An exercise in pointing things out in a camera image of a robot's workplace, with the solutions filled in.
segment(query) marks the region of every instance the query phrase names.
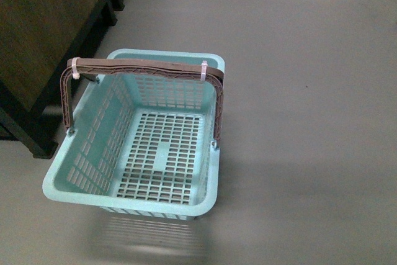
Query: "concrete floor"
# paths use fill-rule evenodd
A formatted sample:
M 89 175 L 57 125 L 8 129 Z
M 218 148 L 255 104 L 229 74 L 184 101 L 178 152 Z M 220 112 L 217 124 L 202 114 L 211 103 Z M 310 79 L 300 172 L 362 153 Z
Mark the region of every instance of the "concrete floor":
M 97 57 L 226 61 L 218 200 L 193 222 L 52 202 L 51 161 L 2 141 L 0 264 L 397 264 L 396 21 L 397 0 L 125 0 Z

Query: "shopping basket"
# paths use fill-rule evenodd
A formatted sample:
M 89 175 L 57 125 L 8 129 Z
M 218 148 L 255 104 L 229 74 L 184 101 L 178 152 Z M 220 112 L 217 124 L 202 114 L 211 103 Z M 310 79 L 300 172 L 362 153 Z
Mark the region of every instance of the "shopping basket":
M 122 49 L 69 60 L 61 76 L 66 137 L 44 194 L 134 215 L 190 220 L 208 212 L 224 71 L 222 58 L 199 53 Z M 93 80 L 72 115 L 70 81 L 80 74 Z

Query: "brown handle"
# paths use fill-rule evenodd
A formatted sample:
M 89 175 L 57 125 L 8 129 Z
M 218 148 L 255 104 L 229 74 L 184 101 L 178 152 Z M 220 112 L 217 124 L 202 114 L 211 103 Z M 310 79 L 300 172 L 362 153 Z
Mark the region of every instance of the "brown handle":
M 72 77 L 72 59 L 61 75 L 61 101 L 63 111 L 63 124 L 65 129 L 73 125 L 71 106 L 70 79 Z M 91 59 L 78 58 L 76 69 L 80 74 L 150 74 L 172 79 L 197 80 L 201 78 L 201 65 L 188 65 L 184 63 L 171 63 L 156 60 L 142 59 Z M 205 81 L 212 84 L 216 91 L 215 124 L 213 137 L 219 146 L 221 138 L 221 121 L 223 105 L 223 72 L 207 67 Z

